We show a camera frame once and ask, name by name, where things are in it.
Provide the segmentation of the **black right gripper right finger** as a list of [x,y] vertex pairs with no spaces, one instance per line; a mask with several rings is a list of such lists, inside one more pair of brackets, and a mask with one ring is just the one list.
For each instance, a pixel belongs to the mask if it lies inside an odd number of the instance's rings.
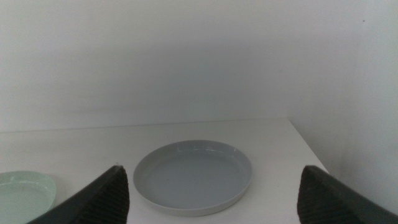
[[305,166],[297,213],[300,223],[397,224],[397,215],[363,197],[317,166]]

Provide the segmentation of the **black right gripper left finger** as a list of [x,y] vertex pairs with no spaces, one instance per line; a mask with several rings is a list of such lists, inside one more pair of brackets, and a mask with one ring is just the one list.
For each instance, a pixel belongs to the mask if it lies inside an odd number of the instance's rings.
[[112,166],[78,193],[31,224],[127,223],[129,184],[123,166]]

